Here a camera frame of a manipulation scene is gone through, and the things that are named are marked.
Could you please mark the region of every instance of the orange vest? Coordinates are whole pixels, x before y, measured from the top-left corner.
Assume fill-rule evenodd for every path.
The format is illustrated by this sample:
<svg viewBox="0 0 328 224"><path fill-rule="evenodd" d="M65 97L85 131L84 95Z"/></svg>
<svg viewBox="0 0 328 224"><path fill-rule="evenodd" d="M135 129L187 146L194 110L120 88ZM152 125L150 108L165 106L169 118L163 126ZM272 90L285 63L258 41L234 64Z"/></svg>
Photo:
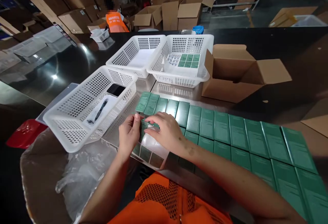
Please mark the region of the orange vest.
<svg viewBox="0 0 328 224"><path fill-rule="evenodd" d="M220 212L193 193L159 173L152 174L136 191L135 199L108 224L232 224L228 213Z"/></svg>

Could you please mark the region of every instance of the hand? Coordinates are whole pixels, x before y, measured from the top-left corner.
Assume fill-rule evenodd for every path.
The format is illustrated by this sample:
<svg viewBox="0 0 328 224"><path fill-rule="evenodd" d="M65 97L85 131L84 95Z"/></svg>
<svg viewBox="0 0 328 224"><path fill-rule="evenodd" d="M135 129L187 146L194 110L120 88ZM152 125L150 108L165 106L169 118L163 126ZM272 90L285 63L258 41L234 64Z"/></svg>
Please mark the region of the hand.
<svg viewBox="0 0 328 224"><path fill-rule="evenodd" d="M143 119L139 114L129 115L125 121L120 125L120 146L118 154L127 160L133 148L136 146L140 137L140 121Z"/></svg>

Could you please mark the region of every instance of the white container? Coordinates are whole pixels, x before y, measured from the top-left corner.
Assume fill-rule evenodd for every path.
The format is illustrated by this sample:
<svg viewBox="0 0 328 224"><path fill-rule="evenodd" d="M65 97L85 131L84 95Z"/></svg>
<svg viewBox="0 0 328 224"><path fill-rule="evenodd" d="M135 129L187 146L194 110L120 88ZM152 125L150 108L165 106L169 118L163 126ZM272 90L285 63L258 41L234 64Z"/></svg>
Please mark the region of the white container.
<svg viewBox="0 0 328 224"><path fill-rule="evenodd" d="M67 152L76 152L84 144L99 140L118 114L136 93L137 76L115 68L101 66L60 102L49 109L44 121ZM97 104L108 95L112 84L125 86L113 109L102 115L93 128L83 124Z"/></svg>
<svg viewBox="0 0 328 224"><path fill-rule="evenodd" d="M147 72L153 74L158 82L194 88L200 82L210 78L205 68L206 50L213 52L214 36L211 34L197 35L168 35L166 41L156 50L153 62ZM167 73L162 68L162 61L167 61L169 55L181 56L182 54L200 54L197 77Z"/></svg>
<svg viewBox="0 0 328 224"><path fill-rule="evenodd" d="M156 49L163 42L165 35L133 36L106 62L106 65L147 78L146 69L151 65Z"/></svg>
<svg viewBox="0 0 328 224"><path fill-rule="evenodd" d="M55 26L51 26L33 35L33 37L41 39L44 43L53 43L64 36Z"/></svg>

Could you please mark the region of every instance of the cardboard box flap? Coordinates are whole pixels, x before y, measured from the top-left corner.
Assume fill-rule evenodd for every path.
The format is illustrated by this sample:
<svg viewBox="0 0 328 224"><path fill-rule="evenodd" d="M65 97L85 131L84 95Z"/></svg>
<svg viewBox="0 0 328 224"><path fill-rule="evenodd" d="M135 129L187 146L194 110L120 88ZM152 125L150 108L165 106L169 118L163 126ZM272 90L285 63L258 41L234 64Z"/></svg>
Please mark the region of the cardboard box flap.
<svg viewBox="0 0 328 224"><path fill-rule="evenodd" d="M276 84L292 80L280 59L259 60L257 65L265 84Z"/></svg>

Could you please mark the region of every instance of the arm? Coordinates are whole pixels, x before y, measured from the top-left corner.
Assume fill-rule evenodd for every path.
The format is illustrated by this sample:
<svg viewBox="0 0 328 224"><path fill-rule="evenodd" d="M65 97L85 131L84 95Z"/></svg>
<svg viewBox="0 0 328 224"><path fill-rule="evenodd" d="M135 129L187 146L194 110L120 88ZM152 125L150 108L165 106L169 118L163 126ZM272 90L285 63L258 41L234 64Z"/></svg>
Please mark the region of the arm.
<svg viewBox="0 0 328 224"><path fill-rule="evenodd" d="M114 161L85 206L80 224L107 223L117 211L121 199L128 160L139 137L140 115L130 115L120 126L120 146Z"/></svg>
<svg viewBox="0 0 328 224"><path fill-rule="evenodd" d="M173 116L159 112L146 119L157 123L160 131L146 129L162 146L192 162L207 173L240 205L247 209L258 223L305 223L303 218L262 179L248 170L211 153L181 133Z"/></svg>

